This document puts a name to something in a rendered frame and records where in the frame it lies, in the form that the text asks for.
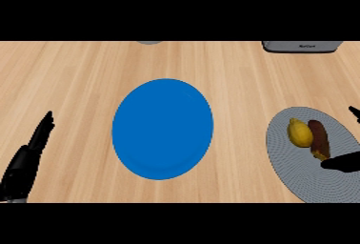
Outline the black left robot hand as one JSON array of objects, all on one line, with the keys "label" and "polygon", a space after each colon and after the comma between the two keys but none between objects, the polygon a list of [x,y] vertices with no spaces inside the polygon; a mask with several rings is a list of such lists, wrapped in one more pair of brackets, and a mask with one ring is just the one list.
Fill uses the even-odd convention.
[{"label": "black left robot hand", "polygon": [[36,177],[42,150],[52,128],[52,116],[51,112],[47,112],[29,142],[19,147],[4,171],[0,181],[0,202],[27,198]]}]

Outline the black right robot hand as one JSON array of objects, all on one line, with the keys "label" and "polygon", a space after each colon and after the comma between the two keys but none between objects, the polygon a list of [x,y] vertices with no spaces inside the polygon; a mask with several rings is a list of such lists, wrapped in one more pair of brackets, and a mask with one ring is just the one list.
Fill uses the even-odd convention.
[{"label": "black right robot hand", "polygon": [[343,173],[360,171],[360,151],[322,160],[320,167],[327,170],[337,170]]}]

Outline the blue oval plate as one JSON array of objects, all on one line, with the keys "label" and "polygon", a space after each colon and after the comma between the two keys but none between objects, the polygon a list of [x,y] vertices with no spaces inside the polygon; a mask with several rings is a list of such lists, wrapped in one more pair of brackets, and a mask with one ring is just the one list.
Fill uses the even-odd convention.
[{"label": "blue oval plate", "polygon": [[197,89],[175,79],[141,84],[111,119],[111,145],[126,169],[165,180],[185,173],[210,144],[213,118]]}]

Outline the yellow lemon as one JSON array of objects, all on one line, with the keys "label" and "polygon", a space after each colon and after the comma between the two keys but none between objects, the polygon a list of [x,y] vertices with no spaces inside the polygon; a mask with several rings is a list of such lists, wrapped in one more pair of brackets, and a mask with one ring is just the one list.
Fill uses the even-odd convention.
[{"label": "yellow lemon", "polygon": [[286,134],[290,143],[299,148],[309,148],[314,141],[312,132],[306,124],[296,118],[289,119]]}]

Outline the brown sweet potato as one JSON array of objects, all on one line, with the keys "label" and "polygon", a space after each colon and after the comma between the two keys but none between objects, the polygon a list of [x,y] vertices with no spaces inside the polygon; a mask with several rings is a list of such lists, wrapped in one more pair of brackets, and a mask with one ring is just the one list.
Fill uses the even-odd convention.
[{"label": "brown sweet potato", "polygon": [[314,158],[322,161],[330,158],[327,133],[321,123],[317,120],[308,121],[308,127],[314,136],[311,153]]}]

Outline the grey appliance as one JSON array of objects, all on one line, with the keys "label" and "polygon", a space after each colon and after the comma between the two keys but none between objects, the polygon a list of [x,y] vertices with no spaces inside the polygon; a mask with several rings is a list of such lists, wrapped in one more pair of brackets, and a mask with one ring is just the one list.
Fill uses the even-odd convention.
[{"label": "grey appliance", "polygon": [[327,53],[333,52],[342,41],[262,41],[262,48],[277,53]]}]

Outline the grey round placemat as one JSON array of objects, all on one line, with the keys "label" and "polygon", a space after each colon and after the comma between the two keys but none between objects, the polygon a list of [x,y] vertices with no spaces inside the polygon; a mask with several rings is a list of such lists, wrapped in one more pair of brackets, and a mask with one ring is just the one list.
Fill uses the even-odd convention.
[{"label": "grey round placemat", "polygon": [[287,139],[289,119],[303,123],[317,120],[325,130],[330,156],[360,151],[349,130],[324,112],[308,107],[289,107],[272,117],[265,134],[266,154],[284,186],[306,203],[360,203],[360,172],[324,170],[308,148],[297,148]]}]

